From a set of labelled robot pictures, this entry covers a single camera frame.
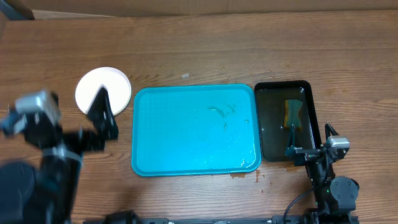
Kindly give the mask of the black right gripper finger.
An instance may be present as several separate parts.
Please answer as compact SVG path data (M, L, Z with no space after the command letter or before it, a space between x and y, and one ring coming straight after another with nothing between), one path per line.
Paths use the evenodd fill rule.
M338 136L339 134L335 131L330 123L325 124L325 136L328 139L330 136Z
M299 148L299 143L297 141L297 130L295 128L295 125L292 124L290 126L289 141L285 149L285 155L293 156L298 148Z

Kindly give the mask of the white plate with red stain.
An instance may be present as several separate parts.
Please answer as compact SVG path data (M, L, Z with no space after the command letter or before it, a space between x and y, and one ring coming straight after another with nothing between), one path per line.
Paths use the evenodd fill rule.
M128 77L117 68L100 67L84 75L76 86L75 101L84 114L87 114L92 101L102 87L108 91L114 116L122 112L129 104L132 86Z

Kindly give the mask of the green and yellow sponge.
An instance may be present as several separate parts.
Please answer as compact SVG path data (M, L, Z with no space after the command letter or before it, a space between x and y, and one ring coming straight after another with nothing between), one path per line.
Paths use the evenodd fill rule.
M302 122L300 119L302 110L302 101L300 100L285 100L285 114L284 114L284 127L290 128L295 126L296 129L302 127Z

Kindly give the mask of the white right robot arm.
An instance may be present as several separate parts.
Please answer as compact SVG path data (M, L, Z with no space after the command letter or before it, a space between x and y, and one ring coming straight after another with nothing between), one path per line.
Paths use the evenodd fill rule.
M295 166L306 168L312 188L288 205L282 218L283 223L359 223L359 218L351 214L356 210L359 184L349 177L335 175L332 166L332 163L345 157L350 142L339 135L331 124L327 123L325 128L324 144L317 149L303 149L296 138L295 126L290 127L285 155L293 160ZM288 216L293 205L310 193L314 194L316 207L306 209L299 218Z

